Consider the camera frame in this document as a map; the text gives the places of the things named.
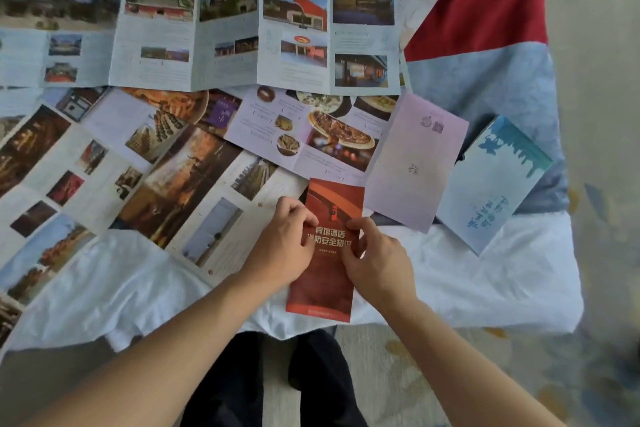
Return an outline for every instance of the left hand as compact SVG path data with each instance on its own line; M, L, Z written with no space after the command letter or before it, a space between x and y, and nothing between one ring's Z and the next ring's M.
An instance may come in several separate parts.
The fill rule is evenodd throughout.
M273 218L262 230L239 274L268 287L269 295L300 277L309 266L316 245L303 237L305 223L316 227L319 221L297 199L278 199Z

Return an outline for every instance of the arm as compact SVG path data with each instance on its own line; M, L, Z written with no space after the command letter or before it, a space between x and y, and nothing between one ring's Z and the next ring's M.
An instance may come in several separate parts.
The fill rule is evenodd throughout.
M171 427L243 322L307 268L313 241L304 222L317 218L281 197L240 272L185 309L89 381L45 409L28 427Z
M409 350L453 427L564 426L418 299L411 261L398 240L370 218L351 220L348 227L364 231L363 258L342 250L351 281Z

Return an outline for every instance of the dark pants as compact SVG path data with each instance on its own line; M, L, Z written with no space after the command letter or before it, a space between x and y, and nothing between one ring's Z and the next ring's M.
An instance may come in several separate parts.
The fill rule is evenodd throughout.
M248 332L231 340L191 396L180 427L262 425L262 339ZM366 427L347 361L327 332L298 338L289 383L301 391L301 427Z

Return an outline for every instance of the forearm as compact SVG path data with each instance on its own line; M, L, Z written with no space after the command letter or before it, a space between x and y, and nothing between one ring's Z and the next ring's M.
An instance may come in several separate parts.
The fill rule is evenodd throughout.
M28 426L172 426L267 290L245 277L229 277Z
M453 427L563 425L428 305L414 300L383 315L418 363Z

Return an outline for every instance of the hand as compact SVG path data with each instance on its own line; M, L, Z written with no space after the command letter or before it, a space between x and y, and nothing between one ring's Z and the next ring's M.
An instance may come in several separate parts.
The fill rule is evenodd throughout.
M316 243L303 237L302 226L319 224L316 215L293 197L278 199L276 211L240 271L269 288L269 295L287 286L309 266Z
M345 246L340 253L347 275L360 295L381 314L398 302L416 300L413 266L395 238L383 234L371 218L347 222L350 230L363 230L356 255Z

